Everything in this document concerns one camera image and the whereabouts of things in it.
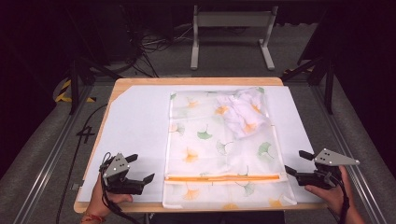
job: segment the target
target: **finger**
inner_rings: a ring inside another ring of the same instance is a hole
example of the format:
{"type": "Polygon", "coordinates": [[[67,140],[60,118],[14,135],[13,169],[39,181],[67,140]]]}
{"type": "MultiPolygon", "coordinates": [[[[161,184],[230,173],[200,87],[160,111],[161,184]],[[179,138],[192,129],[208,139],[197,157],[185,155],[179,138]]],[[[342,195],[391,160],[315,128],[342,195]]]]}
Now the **finger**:
{"type": "Polygon", "coordinates": [[[327,191],[326,189],[321,189],[312,185],[306,185],[304,189],[317,195],[319,198],[322,198],[325,201],[329,200],[329,191],[327,191]]]}

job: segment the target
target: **black cable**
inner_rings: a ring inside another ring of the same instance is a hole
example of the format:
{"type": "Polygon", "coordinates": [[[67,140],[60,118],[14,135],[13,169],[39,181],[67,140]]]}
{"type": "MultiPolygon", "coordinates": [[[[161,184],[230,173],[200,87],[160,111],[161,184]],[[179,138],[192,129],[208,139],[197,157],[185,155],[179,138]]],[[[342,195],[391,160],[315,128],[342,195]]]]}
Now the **black cable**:
{"type": "MultiPolygon", "coordinates": [[[[84,132],[84,131],[86,130],[87,124],[88,124],[88,122],[90,121],[91,117],[92,117],[98,110],[100,110],[101,108],[103,108],[103,107],[105,107],[105,106],[107,106],[107,104],[101,105],[101,106],[99,106],[97,109],[95,109],[95,110],[88,116],[87,120],[86,120],[85,123],[84,123],[84,126],[82,127],[82,130],[81,130],[80,132],[78,132],[78,133],[84,132]]],[[[61,217],[62,207],[63,207],[63,205],[64,205],[64,196],[66,195],[67,187],[69,186],[70,177],[71,177],[72,172],[73,172],[73,167],[74,167],[74,164],[75,164],[75,161],[76,161],[76,157],[77,157],[77,154],[78,154],[79,146],[80,146],[80,144],[81,144],[82,136],[83,136],[82,134],[79,136],[78,144],[77,144],[77,147],[76,147],[76,150],[75,150],[75,154],[74,154],[74,156],[73,156],[72,164],[70,165],[69,174],[67,175],[66,183],[65,183],[65,185],[64,185],[64,192],[63,192],[63,194],[62,194],[61,202],[60,202],[59,208],[58,208],[58,213],[57,213],[57,215],[56,215],[56,223],[59,223],[59,219],[60,219],[60,217],[61,217]]]]}
{"type": "MultiPolygon", "coordinates": [[[[338,224],[345,224],[347,219],[347,210],[349,209],[349,198],[347,196],[347,191],[342,180],[335,178],[333,175],[331,175],[330,177],[340,186],[341,191],[343,191],[343,206],[341,208],[341,215],[340,219],[338,220],[338,224]]],[[[329,210],[331,211],[334,218],[337,220],[334,211],[332,211],[331,209],[329,210]]]]}

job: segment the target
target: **table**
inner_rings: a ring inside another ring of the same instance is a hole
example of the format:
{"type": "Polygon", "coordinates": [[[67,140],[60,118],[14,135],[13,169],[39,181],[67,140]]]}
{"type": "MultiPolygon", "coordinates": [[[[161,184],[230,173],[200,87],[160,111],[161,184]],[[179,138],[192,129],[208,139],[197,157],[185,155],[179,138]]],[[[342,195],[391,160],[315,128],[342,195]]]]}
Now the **table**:
{"type": "MultiPolygon", "coordinates": [[[[277,77],[192,77],[192,78],[122,78],[119,79],[113,92],[109,98],[110,106],[107,107],[104,119],[102,121],[98,137],[93,146],[90,161],[87,167],[90,167],[92,163],[92,157],[98,148],[99,142],[101,140],[105,123],[109,114],[111,104],[125,91],[127,91],[131,86],[169,86],[169,85],[179,85],[179,86],[192,86],[192,85],[206,85],[212,87],[218,87],[221,85],[226,86],[283,86],[282,81],[277,77]]],[[[88,168],[86,174],[84,175],[84,180],[87,178],[88,168]]],[[[86,210],[88,202],[75,201],[74,208],[78,213],[82,213],[86,210]]],[[[324,208],[326,205],[320,200],[315,203],[298,203],[294,206],[287,207],[266,207],[262,210],[285,210],[285,209],[316,209],[324,208]]],[[[124,203],[120,207],[126,213],[136,212],[136,213],[147,213],[147,212],[188,212],[197,210],[174,210],[174,209],[164,209],[161,202],[150,202],[150,203],[124,203]]]]}

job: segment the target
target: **wooden edge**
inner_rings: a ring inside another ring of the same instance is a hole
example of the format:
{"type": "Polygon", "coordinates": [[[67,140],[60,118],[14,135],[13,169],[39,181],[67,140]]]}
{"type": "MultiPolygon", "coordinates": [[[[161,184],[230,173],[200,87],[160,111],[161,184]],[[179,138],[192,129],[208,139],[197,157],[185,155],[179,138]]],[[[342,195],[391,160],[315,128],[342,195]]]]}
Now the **wooden edge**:
{"type": "MultiPolygon", "coordinates": [[[[76,213],[83,213],[88,207],[88,203],[75,202],[76,213]]],[[[245,209],[167,209],[162,203],[121,203],[120,208],[124,213],[185,213],[185,212],[243,212],[243,211],[285,211],[285,210],[312,210],[325,209],[326,203],[297,203],[291,206],[281,207],[258,207],[245,209]]]]}

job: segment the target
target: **dark floor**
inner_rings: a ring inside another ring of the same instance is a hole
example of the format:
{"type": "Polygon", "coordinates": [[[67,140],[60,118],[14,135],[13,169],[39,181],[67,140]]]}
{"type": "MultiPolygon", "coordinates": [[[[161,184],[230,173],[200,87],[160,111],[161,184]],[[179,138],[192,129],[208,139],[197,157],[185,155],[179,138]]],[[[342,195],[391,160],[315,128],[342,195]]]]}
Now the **dark floor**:
{"type": "MultiPolygon", "coordinates": [[[[248,28],[240,35],[223,29],[211,29],[201,33],[200,61],[197,71],[190,70],[191,33],[187,39],[175,43],[164,51],[150,53],[149,59],[161,78],[166,77],[281,77],[286,69],[295,68],[296,62],[314,25],[274,28],[269,49],[276,69],[265,67],[258,38],[259,29],[248,28]]],[[[141,68],[151,73],[138,61],[141,68]]],[[[130,69],[125,77],[142,77],[130,69]]],[[[333,115],[323,108],[323,85],[310,87],[302,74],[285,82],[290,87],[313,149],[318,152],[331,148],[361,161],[359,167],[349,169],[355,185],[355,200],[367,223],[396,223],[393,206],[396,181],[377,153],[373,142],[361,125],[352,105],[340,84],[335,80],[333,92],[333,115]]],[[[69,168],[78,148],[77,133],[90,114],[108,101],[114,82],[98,78],[92,87],[82,94],[96,97],[95,103],[84,103],[74,116],[69,116],[70,103],[60,102],[44,120],[18,158],[0,181],[1,223],[53,223],[62,198],[69,168]]],[[[99,130],[105,109],[100,109],[88,121],[92,131],[99,130]]],[[[64,197],[60,223],[78,223],[80,214],[73,210],[77,191],[72,184],[80,184],[95,137],[79,145],[76,162],[64,197]]],[[[110,216],[108,223],[126,223],[110,216]]],[[[286,222],[336,223],[327,210],[287,211],[286,222]]]]}

